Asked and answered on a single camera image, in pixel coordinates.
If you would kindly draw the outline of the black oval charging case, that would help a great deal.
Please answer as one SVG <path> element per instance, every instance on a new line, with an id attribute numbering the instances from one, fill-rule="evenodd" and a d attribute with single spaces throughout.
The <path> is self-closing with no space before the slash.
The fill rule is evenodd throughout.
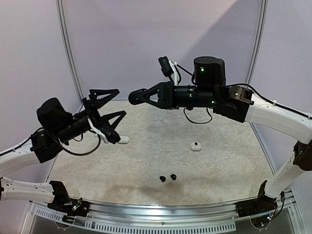
<path id="1" fill-rule="evenodd" d="M 139 104 L 145 103 L 145 101 L 142 101 L 139 99 L 139 94 L 142 92 L 145 92 L 146 90 L 147 89 L 142 88 L 142 89 L 132 91 L 128 96 L 129 103 L 132 105 L 139 105 Z"/>

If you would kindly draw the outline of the white oval charging case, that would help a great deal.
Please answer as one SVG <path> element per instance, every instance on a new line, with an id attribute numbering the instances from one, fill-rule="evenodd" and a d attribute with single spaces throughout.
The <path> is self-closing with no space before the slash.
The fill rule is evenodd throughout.
<path id="1" fill-rule="evenodd" d="M 118 142 L 118 144 L 127 144 L 129 143 L 130 139 L 128 136 L 120 136 L 120 141 Z"/>

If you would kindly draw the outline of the white square charging case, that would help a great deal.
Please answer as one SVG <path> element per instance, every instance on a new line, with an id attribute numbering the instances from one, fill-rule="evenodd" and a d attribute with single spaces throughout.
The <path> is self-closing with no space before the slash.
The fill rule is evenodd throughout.
<path id="1" fill-rule="evenodd" d="M 192 142 L 190 145 L 190 149 L 191 149 L 191 151 L 199 152 L 202 149 L 201 144 L 199 142 Z"/>

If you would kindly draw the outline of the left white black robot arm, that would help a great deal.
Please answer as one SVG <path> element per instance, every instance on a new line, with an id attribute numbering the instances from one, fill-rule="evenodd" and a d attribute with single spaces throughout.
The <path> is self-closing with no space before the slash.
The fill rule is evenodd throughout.
<path id="1" fill-rule="evenodd" d="M 125 117 L 125 111 L 101 116 L 98 109 L 119 94 L 118 89 L 91 89 L 88 98 L 83 98 L 84 110 L 71 114 L 65 111 L 60 101 L 54 97 L 45 101 L 37 109 L 41 127 L 25 141 L 0 154 L 0 199 L 30 200 L 55 204 L 61 211 L 69 211 L 73 204 L 62 182 L 50 181 L 32 183 L 16 181 L 7 175 L 27 166 L 43 164 L 54 159 L 61 151 L 72 156 L 85 156 L 65 148 L 70 140 L 86 132 L 93 133 L 99 142 L 116 144 L 121 136 L 115 131 Z"/>

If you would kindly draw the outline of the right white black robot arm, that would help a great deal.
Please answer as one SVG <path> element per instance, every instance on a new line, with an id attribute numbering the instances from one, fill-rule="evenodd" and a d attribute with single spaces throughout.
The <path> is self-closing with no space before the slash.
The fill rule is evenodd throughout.
<path id="1" fill-rule="evenodd" d="M 263 182 L 258 198 L 252 202 L 261 213 L 301 174 L 312 169 L 312 116 L 261 96 L 248 84 L 226 85 L 225 62 L 220 58 L 202 56 L 194 59 L 191 85 L 179 85 L 176 63 L 166 57 L 158 59 L 163 74 L 174 79 L 142 89 L 136 100 L 159 109 L 210 108 L 213 113 L 241 123 L 259 124 L 295 139 L 291 158 L 273 178 Z"/>

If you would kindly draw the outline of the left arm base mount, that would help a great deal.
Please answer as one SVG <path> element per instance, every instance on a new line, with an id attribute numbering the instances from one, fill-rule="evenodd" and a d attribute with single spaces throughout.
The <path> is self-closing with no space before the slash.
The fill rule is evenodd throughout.
<path id="1" fill-rule="evenodd" d="M 70 198 L 68 195 L 56 195 L 51 203 L 47 204 L 49 209 L 66 213 L 67 216 L 86 217 L 91 203 L 84 200 Z"/>

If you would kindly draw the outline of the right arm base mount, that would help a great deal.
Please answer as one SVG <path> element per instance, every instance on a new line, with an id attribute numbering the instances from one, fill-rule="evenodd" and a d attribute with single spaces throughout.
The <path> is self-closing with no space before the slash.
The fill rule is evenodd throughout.
<path id="1" fill-rule="evenodd" d="M 239 217 L 247 217 L 274 211 L 277 208 L 276 198 L 254 198 L 235 203 L 235 210 Z"/>

